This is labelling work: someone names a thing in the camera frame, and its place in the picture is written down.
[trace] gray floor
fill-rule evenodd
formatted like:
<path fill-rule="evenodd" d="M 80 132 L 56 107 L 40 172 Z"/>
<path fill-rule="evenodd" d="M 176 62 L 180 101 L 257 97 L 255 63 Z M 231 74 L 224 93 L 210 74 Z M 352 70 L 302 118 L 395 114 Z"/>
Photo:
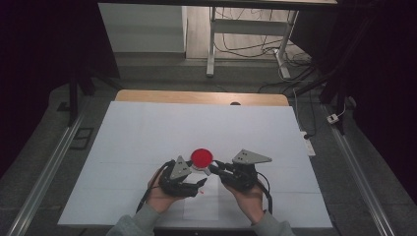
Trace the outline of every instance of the gray floor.
<path fill-rule="evenodd" d="M 195 91 L 257 92 L 266 83 L 279 82 L 273 62 L 217 61 L 215 76 L 206 78 L 206 62 L 153 56 L 147 58 L 118 57 L 122 79 L 117 82 L 126 89 L 170 89 Z M 292 68 L 296 75 L 300 68 Z M 93 128 L 96 135 L 100 122 L 116 90 L 94 79 L 96 93 L 81 128 Z M 267 93 L 281 93 L 284 87 L 269 87 Z M 316 135 L 311 142 L 316 156 L 311 158 L 328 211 L 341 235 L 380 235 L 353 180 L 345 159 L 326 123 L 318 103 L 320 88 L 298 97 L 299 119 L 306 130 Z M 22 150 L 16 162 L 0 180 L 0 235 L 5 235 L 26 200 L 51 152 L 66 128 L 68 112 L 57 111 L 61 102 L 68 101 L 68 87 L 57 88 L 50 94 L 50 103 L 42 121 Z M 379 153 L 356 127 L 353 107 L 345 112 L 346 139 L 357 155 L 373 190 L 381 201 L 396 235 L 417 235 L 417 207 L 403 190 Z M 89 154 L 92 141 L 73 141 L 60 165 L 27 235 L 78 235 L 83 229 L 57 226 L 63 207 L 77 181 Z M 103 235 L 106 228 L 90 228 L 83 235 Z M 297 235 L 338 235 L 335 229 L 294 229 Z"/>

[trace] aluminum rail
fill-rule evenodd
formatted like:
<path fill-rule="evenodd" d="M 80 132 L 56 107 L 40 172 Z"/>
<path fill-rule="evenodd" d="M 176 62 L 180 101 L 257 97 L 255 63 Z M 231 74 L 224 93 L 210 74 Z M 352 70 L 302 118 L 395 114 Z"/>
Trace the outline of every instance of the aluminum rail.
<path fill-rule="evenodd" d="M 329 116 L 328 110 L 324 105 L 322 105 L 322 110 L 326 116 Z M 339 131 L 335 126 L 331 126 L 333 135 L 337 141 L 337 144 L 340 147 L 340 150 L 343 153 L 343 156 L 346 159 L 346 163 L 350 168 L 353 178 L 361 192 L 361 195 L 368 206 L 371 216 L 374 218 L 375 224 L 380 231 L 380 234 L 383 236 L 394 236 L 395 233 L 392 229 L 392 226 L 389 223 L 386 213 L 384 212 L 383 207 L 381 206 L 380 201 L 375 195 L 374 191 L 369 184 L 364 171 L 360 163 L 358 162 L 355 154 L 353 153 L 349 142 L 346 140 L 345 136 L 340 135 Z"/>
<path fill-rule="evenodd" d="M 91 98 L 87 96 L 83 98 L 80 115 L 75 120 L 73 126 L 68 127 L 65 130 L 61 140 L 43 167 L 40 176 L 37 178 L 36 183 L 30 191 L 30 194 L 28 195 L 25 203 L 16 216 L 15 221 L 10 227 L 9 232 L 7 233 L 8 236 L 25 235 L 27 232 L 31 221 L 36 214 L 36 211 L 42 202 L 43 197 L 45 196 L 46 191 L 48 190 L 49 185 L 61 164 L 62 159 L 65 156 L 68 147 L 70 146 L 72 139 L 76 135 L 77 130 L 85 117 L 85 113 L 89 107 L 90 100 Z"/>

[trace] white board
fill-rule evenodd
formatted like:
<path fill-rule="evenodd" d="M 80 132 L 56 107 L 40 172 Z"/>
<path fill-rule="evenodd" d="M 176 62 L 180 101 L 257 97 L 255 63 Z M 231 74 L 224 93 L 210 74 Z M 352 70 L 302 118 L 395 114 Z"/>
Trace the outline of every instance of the white board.
<path fill-rule="evenodd" d="M 190 159 L 197 148 L 223 162 L 242 148 L 271 157 L 256 167 L 269 179 L 273 215 L 292 227 L 331 227 L 292 107 L 119 101 L 108 108 L 58 224 L 114 225 L 133 216 L 156 169 L 178 155 Z M 208 178 L 206 194 L 176 202 L 157 226 L 249 228 L 218 177 Z"/>

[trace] person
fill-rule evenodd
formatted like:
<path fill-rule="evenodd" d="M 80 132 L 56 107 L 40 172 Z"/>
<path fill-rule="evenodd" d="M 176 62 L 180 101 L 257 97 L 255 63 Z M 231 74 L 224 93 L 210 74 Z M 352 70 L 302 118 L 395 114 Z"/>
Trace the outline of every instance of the person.
<path fill-rule="evenodd" d="M 152 236 L 153 229 L 160 216 L 178 200 L 184 198 L 166 195 L 158 186 L 159 176 L 148 182 L 150 194 L 142 208 L 135 216 L 123 215 L 119 221 L 107 232 L 107 236 L 135 235 Z M 155 184 L 150 186 L 151 180 L 156 178 Z M 278 222 L 268 211 L 263 210 L 263 192 L 255 185 L 250 191 L 241 193 L 224 185 L 233 194 L 243 213 L 251 221 L 251 228 L 258 236 L 293 236 L 291 226 L 287 221 Z"/>

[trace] table leg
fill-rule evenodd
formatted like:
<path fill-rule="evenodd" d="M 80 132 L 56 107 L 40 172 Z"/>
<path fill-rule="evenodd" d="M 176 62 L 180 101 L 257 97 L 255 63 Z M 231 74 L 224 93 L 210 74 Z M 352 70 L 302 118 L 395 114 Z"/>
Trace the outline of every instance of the table leg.
<path fill-rule="evenodd" d="M 282 38 L 281 45 L 279 46 L 279 50 L 275 51 L 275 57 L 278 61 L 279 70 L 281 71 L 283 79 L 289 79 L 291 76 L 289 75 L 288 68 L 285 65 L 285 60 L 283 58 L 285 47 L 288 43 L 289 36 L 291 35 L 292 28 L 294 27 L 295 19 L 297 18 L 298 11 L 291 11 L 290 16 L 288 19 L 287 27 L 285 29 L 285 34 Z"/>
<path fill-rule="evenodd" d="M 208 45 L 208 69 L 207 77 L 214 76 L 214 28 L 215 28 L 215 7 L 211 7 L 211 17 L 209 22 L 209 45 Z"/>

